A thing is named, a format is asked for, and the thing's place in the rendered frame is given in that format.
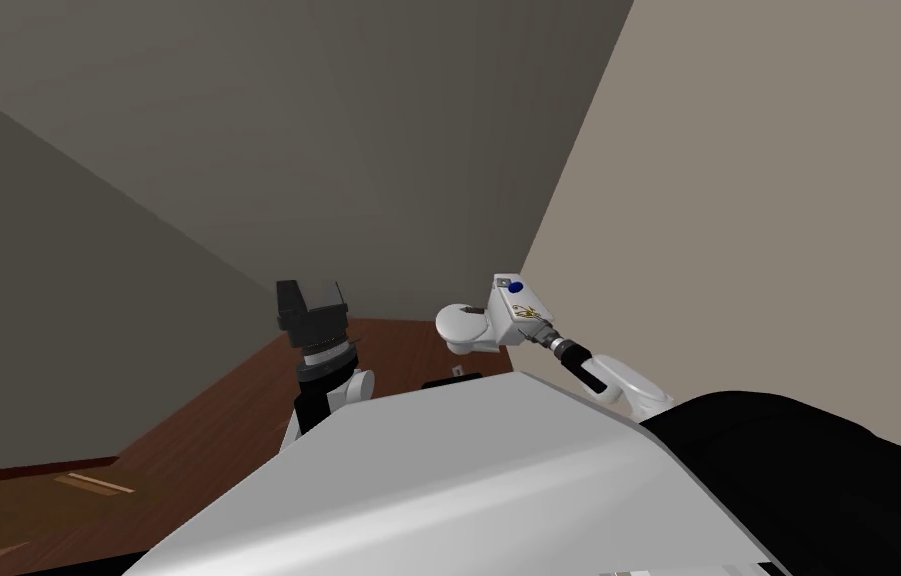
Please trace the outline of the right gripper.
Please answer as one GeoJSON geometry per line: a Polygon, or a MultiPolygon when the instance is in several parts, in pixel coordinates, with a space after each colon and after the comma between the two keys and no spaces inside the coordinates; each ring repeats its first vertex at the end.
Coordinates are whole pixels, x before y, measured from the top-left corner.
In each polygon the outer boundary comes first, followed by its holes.
{"type": "Polygon", "coordinates": [[[492,329],[499,346],[516,346],[553,316],[519,274],[498,273],[492,283],[492,329]]]}

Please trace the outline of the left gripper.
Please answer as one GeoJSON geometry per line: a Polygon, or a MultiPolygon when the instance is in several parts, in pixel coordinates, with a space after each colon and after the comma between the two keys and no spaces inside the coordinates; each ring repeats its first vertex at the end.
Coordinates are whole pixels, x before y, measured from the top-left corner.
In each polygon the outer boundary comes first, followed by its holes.
{"type": "Polygon", "coordinates": [[[295,280],[275,282],[279,328],[293,348],[319,347],[346,339],[348,305],[336,280],[309,281],[309,310],[295,280]]]}

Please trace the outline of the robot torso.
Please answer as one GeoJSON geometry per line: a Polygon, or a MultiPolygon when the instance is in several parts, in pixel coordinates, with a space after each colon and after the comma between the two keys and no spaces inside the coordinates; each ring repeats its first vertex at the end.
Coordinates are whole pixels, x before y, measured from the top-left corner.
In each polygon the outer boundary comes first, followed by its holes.
{"type": "Polygon", "coordinates": [[[512,372],[342,408],[124,576],[771,576],[649,430],[512,372]]]}

